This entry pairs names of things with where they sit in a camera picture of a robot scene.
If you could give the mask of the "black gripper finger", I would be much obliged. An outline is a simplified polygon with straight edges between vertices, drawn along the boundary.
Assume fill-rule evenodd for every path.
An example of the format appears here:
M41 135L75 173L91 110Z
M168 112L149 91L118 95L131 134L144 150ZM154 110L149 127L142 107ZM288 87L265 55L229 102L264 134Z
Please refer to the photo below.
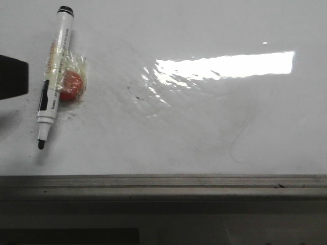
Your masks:
M1 55L1 100L18 97L29 91L27 62Z

